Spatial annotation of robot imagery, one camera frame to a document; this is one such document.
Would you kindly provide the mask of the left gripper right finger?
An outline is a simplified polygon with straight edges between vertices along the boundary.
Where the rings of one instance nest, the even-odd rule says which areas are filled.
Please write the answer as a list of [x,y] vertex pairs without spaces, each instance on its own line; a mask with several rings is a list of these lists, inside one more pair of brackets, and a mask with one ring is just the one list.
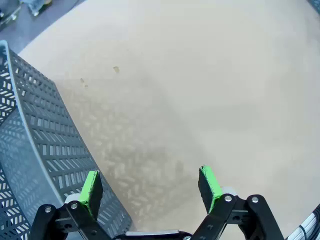
[[192,235],[192,240],[218,240],[227,225],[237,225],[246,240],[284,239],[262,195],[242,199],[223,193],[212,169],[206,165],[199,168],[198,188],[207,216]]

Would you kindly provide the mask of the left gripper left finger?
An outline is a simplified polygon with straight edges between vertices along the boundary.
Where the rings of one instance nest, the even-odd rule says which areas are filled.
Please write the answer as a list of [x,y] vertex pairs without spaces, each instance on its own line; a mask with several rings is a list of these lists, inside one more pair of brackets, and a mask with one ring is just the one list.
[[60,208],[52,204],[41,205],[33,220],[30,240],[65,240],[78,232],[83,240],[110,240],[111,237],[98,223],[103,196],[99,171],[90,171],[79,197]]

